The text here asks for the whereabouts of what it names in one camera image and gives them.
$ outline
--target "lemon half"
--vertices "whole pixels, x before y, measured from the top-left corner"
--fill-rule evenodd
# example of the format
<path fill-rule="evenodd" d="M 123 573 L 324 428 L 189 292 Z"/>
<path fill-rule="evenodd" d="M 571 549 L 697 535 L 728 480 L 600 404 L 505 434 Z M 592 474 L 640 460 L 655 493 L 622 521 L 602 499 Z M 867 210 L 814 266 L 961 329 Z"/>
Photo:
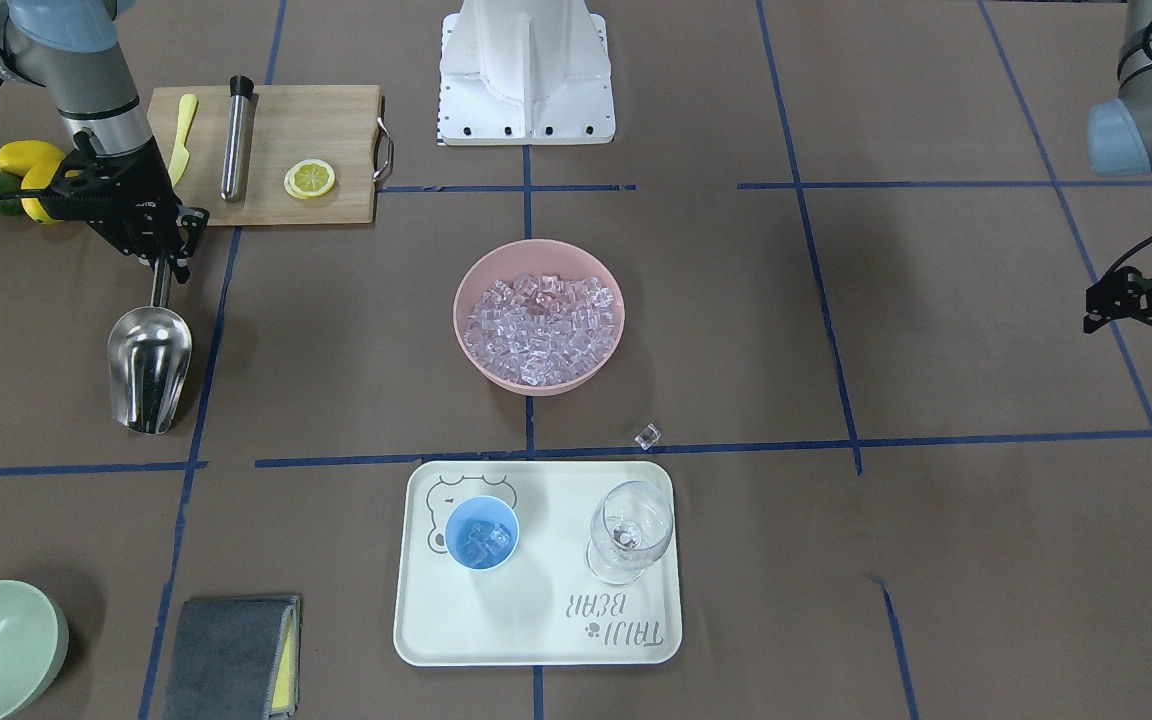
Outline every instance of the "lemon half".
<path fill-rule="evenodd" d="M 301 160 L 283 176 L 283 190 L 298 200 L 311 200 L 332 191 L 335 170 L 324 160 Z"/>

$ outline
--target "wine glass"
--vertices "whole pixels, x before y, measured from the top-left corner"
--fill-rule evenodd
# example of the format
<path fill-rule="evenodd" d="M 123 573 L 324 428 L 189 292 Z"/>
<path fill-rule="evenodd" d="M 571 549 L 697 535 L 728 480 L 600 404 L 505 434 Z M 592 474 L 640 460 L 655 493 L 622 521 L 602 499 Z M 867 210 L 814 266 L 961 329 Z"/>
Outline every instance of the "wine glass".
<path fill-rule="evenodd" d="M 664 556 L 673 537 L 673 502 L 652 483 L 612 488 L 589 523 L 585 567 L 609 585 L 627 585 Z"/>

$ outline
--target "white mounting plate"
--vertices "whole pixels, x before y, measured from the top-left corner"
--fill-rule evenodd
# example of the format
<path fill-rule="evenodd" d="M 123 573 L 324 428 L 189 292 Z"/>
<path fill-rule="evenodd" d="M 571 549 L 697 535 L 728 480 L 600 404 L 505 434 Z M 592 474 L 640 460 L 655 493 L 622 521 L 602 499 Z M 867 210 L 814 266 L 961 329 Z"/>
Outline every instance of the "white mounting plate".
<path fill-rule="evenodd" d="M 624 588 L 585 567 L 589 521 L 608 491 L 646 480 L 673 499 L 654 462 L 435 461 L 407 483 L 394 650 L 411 665 L 651 665 L 682 643 L 677 533 Z M 440 533 L 460 502 L 492 495 L 518 515 L 518 547 L 468 570 Z"/>
<path fill-rule="evenodd" d="M 444 18 L 442 50 L 460 13 Z M 590 13 L 602 51 L 607 51 L 607 20 Z M 479 77 L 442 74 L 438 92 L 439 145 L 601 145 L 616 136 L 612 77 L 573 78 L 548 100 L 536 104 L 533 132 L 522 132 L 524 106 L 502 99 Z M 470 135 L 465 135 L 470 128 Z M 506 135 L 506 128 L 511 129 Z"/>

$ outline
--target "blue cup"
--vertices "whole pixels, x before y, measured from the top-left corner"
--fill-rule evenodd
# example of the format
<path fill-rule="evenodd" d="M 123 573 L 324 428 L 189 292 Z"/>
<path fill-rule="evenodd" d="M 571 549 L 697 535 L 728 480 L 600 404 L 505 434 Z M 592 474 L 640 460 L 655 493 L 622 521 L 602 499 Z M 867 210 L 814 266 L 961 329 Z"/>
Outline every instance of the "blue cup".
<path fill-rule="evenodd" d="M 490 570 L 518 546 L 518 516 L 498 497 L 468 498 L 447 518 L 447 552 L 470 570 Z"/>

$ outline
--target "white tray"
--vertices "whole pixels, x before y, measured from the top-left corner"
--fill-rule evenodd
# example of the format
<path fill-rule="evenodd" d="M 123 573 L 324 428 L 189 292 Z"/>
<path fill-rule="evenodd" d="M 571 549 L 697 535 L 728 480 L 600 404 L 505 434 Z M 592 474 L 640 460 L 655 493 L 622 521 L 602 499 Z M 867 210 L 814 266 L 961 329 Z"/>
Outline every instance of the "white tray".
<path fill-rule="evenodd" d="M 426 462 L 407 483 L 394 650 L 411 665 L 645 665 L 682 643 L 677 544 L 624 588 L 585 568 L 589 521 L 613 487 L 647 480 L 653 462 Z M 457 502 L 499 497 L 518 514 L 518 547 L 475 571 L 447 555 Z"/>

